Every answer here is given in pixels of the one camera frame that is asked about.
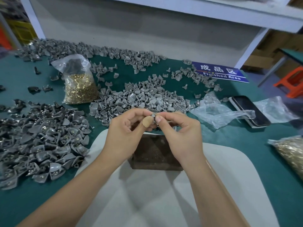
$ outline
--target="white board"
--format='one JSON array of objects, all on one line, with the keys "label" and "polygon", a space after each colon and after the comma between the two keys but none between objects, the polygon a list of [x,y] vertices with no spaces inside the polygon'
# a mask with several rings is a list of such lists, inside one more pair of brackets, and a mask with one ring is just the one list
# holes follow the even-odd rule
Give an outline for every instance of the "white board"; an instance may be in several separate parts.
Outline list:
[{"label": "white board", "polygon": [[[91,146],[81,172],[101,152],[108,130]],[[248,157],[234,148],[203,143],[206,158],[251,227],[278,227],[260,177]],[[124,162],[101,188],[77,227],[201,226],[184,171],[133,170]]]}]

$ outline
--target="blue sign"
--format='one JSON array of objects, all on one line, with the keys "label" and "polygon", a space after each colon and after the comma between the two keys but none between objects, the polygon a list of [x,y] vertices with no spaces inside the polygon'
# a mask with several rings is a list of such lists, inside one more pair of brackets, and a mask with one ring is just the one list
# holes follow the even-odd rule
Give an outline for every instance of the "blue sign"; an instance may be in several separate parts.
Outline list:
[{"label": "blue sign", "polygon": [[192,64],[197,69],[197,73],[203,76],[210,76],[213,74],[213,78],[249,83],[248,79],[246,79],[242,72],[237,68],[200,62],[192,62]]}]

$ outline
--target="fingernail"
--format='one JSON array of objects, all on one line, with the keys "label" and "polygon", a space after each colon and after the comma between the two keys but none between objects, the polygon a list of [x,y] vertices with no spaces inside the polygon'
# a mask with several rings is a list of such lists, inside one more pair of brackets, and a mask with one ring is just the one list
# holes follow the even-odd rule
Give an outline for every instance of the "fingernail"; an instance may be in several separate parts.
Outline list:
[{"label": "fingernail", "polygon": [[155,120],[157,123],[159,123],[161,121],[162,117],[161,116],[156,116]]}]

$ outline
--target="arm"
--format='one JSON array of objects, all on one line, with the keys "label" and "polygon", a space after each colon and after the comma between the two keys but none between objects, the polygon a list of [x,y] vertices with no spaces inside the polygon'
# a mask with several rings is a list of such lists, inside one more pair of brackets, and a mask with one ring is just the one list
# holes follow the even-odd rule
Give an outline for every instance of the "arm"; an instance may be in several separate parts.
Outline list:
[{"label": "arm", "polygon": [[[205,227],[248,227],[249,224],[203,154],[199,121],[184,114],[161,112],[156,122],[173,155],[186,172]],[[179,125],[176,132],[171,126]]]},{"label": "arm", "polygon": [[96,160],[17,227],[75,226],[111,174],[134,153],[142,134],[152,130],[141,122],[151,114],[147,109],[136,108],[112,119]]}]

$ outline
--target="hand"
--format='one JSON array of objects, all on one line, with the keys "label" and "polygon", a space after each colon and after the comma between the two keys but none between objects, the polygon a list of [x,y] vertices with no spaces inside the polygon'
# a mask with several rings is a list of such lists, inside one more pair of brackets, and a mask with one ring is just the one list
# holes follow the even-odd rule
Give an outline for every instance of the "hand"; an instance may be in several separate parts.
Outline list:
[{"label": "hand", "polygon": [[[190,166],[205,160],[201,126],[198,120],[178,112],[157,113],[155,120],[163,131],[173,155],[183,168],[185,165]],[[181,127],[178,132],[172,128],[176,125]]]},{"label": "hand", "polygon": [[152,112],[147,109],[133,108],[113,118],[100,156],[113,161],[117,167],[130,158],[143,133],[157,127],[156,124],[148,128],[142,125],[142,120],[150,115]]}]

